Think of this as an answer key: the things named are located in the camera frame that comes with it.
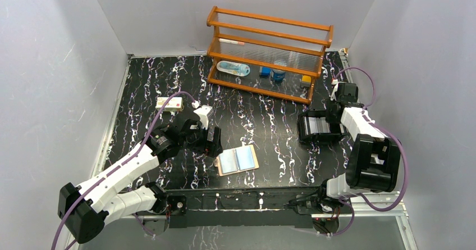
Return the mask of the black card box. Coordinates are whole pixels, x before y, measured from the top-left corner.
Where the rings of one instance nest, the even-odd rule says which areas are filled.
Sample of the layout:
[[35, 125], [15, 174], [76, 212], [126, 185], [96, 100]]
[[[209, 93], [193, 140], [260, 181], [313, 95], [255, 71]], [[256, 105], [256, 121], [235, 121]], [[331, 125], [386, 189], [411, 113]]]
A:
[[350, 135], [342, 124], [328, 122], [324, 110], [307, 110], [299, 114], [297, 130], [299, 142], [307, 145], [338, 143]]

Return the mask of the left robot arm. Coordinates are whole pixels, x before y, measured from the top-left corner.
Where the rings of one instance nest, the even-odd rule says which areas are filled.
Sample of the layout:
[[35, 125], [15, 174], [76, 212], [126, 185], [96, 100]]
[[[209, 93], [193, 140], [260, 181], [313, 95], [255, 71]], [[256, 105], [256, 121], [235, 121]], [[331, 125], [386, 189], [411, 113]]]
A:
[[155, 127], [131, 152], [96, 177], [61, 188], [58, 215], [62, 223], [77, 243], [84, 244], [124, 216], [171, 210], [169, 194], [156, 183], [129, 192], [124, 190], [140, 175], [183, 150], [216, 158], [223, 151], [221, 128], [208, 127], [204, 117], [195, 113], [178, 115], [171, 123]]

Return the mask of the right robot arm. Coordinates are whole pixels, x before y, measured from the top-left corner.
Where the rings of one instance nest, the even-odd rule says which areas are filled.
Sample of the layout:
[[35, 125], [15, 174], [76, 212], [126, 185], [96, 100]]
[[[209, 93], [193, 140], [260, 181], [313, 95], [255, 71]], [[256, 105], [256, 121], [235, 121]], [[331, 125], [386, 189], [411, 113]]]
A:
[[338, 206], [338, 198], [392, 192], [401, 157], [396, 141], [377, 129], [364, 105], [359, 103], [358, 86], [337, 80], [332, 85], [326, 121], [347, 130], [353, 146], [345, 173], [329, 179], [326, 191], [316, 197], [317, 208], [324, 213]]

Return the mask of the beige card holder wallet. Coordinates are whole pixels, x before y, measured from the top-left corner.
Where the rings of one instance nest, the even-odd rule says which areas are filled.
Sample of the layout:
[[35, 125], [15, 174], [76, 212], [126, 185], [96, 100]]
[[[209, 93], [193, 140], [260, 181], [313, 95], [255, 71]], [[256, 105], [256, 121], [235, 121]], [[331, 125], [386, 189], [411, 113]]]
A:
[[257, 155], [252, 144], [225, 149], [215, 159], [219, 176], [227, 176], [259, 168]]

